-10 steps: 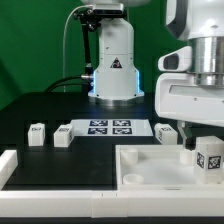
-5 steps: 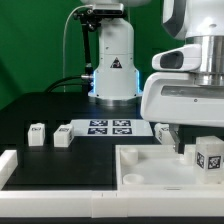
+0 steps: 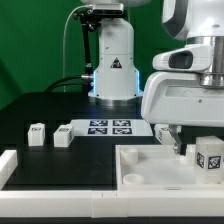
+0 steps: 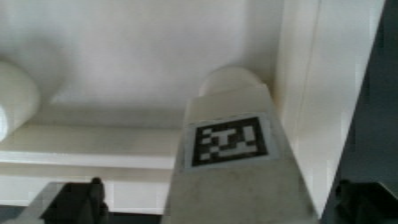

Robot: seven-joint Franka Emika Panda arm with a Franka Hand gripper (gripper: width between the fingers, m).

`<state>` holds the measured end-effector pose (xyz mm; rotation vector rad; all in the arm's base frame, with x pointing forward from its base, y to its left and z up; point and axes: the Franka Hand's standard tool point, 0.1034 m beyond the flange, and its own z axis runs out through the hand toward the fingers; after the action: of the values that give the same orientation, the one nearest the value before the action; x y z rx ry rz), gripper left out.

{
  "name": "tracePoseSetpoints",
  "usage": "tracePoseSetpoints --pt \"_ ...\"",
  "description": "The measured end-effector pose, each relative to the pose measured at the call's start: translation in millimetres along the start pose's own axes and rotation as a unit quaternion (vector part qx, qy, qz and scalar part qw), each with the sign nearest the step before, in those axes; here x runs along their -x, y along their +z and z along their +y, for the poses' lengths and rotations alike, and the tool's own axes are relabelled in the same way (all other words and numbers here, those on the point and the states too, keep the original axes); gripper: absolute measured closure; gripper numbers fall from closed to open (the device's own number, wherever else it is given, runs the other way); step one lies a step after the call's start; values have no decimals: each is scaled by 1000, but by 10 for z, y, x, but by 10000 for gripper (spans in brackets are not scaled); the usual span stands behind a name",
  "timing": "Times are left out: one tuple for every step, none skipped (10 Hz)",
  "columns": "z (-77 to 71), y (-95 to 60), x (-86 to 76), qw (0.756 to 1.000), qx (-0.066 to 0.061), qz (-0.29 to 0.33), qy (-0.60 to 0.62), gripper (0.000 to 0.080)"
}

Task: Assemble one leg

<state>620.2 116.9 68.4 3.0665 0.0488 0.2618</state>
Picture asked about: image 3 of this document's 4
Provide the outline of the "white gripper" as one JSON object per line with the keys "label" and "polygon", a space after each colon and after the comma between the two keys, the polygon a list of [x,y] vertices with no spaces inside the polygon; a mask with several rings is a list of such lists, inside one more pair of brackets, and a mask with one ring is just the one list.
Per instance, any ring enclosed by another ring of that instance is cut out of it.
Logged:
{"label": "white gripper", "polygon": [[174,153],[185,156],[178,126],[224,127],[224,90],[203,88],[194,73],[156,72],[145,84],[141,116],[169,124]]}

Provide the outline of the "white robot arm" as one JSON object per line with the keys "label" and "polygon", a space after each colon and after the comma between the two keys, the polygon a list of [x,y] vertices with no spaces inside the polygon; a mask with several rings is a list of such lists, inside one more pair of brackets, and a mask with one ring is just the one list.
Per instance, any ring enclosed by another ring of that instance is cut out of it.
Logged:
{"label": "white robot arm", "polygon": [[[121,15],[125,7],[150,0],[81,0],[90,7],[90,27],[99,26],[99,66],[89,97],[106,104],[128,102],[138,92],[133,64],[133,29]],[[162,25],[180,49],[153,58],[141,116],[167,124],[178,139],[179,126],[224,128],[224,0],[164,0]]]}

